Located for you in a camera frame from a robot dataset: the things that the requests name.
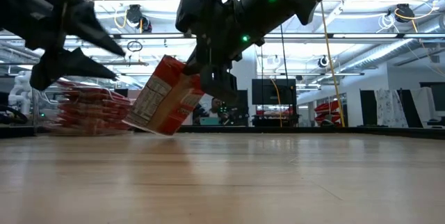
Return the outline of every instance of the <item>wooden floor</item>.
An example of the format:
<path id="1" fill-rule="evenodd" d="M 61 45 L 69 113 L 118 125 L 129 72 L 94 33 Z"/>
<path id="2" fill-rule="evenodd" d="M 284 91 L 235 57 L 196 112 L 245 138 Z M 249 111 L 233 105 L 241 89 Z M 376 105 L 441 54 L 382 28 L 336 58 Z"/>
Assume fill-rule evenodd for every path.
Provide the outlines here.
<path id="1" fill-rule="evenodd" d="M 0 223 L 431 224 L 445 142 L 149 134 L 0 140 Z"/>

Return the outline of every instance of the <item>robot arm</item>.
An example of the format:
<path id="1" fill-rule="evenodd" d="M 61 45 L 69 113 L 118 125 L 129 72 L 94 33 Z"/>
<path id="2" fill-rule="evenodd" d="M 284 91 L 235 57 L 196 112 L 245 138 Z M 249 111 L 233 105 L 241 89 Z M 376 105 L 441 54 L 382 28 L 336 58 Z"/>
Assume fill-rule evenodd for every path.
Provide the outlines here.
<path id="1" fill-rule="evenodd" d="M 63 49 L 66 35 L 76 35 L 123 56 L 122 48 L 97 21 L 94 4 L 85 0 L 0 0 L 0 29 L 25 40 L 29 49 L 45 50 L 33 67 L 31 86 L 44 90 L 60 77 L 73 75 L 114 79 L 115 74 L 83 54 Z"/>
<path id="2" fill-rule="evenodd" d="M 197 36 L 197 46 L 184 73 L 201 75 L 202 90 L 226 102 L 236 99 L 236 77 L 227 70 L 252 44 L 297 15 L 312 21 L 322 0 L 181 0 L 176 28 Z"/>

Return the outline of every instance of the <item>red snack package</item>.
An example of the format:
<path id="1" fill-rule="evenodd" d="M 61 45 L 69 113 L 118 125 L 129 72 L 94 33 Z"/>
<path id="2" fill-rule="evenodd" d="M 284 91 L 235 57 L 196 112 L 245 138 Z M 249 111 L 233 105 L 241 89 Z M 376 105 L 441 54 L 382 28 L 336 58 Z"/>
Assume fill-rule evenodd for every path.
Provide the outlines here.
<path id="1" fill-rule="evenodd" d="M 198 74 L 182 74 L 185 64 L 164 56 L 123 120 L 128 125 L 173 135 L 204 93 Z"/>
<path id="2" fill-rule="evenodd" d="M 130 101 L 106 88 L 61 81 L 65 99 L 57 107 L 60 112 L 48 126 L 55 134 L 97 136 L 124 134 L 130 128 L 122 122 L 128 114 Z"/>

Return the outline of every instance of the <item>monitor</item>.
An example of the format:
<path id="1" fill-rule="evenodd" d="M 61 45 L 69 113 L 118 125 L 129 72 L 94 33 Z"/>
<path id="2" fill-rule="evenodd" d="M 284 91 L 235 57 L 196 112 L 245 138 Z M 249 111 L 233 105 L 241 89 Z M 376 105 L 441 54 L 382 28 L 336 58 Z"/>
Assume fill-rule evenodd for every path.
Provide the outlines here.
<path id="1" fill-rule="evenodd" d="M 432 100 L 439 116 L 445 116 L 445 84 L 431 86 Z"/>
<path id="2" fill-rule="evenodd" d="M 254 105 L 289 105 L 297 103 L 296 80 L 275 79 L 274 86 L 270 79 L 252 80 L 252 104 Z"/>
<path id="3" fill-rule="evenodd" d="M 128 89 L 116 88 L 114 91 L 124 97 L 128 97 Z"/>

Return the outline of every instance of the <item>white robot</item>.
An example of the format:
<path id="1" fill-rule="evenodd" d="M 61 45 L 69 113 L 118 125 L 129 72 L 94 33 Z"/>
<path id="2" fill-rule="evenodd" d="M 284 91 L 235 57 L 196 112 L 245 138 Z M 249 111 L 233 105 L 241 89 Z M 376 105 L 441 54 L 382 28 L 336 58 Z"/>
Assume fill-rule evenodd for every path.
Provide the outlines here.
<path id="1" fill-rule="evenodd" d="M 14 88 L 8 96 L 8 104 L 13 109 L 16 109 L 28 115 L 31 107 L 31 85 L 29 79 L 31 78 L 31 71 L 20 71 L 19 75 L 15 77 Z"/>

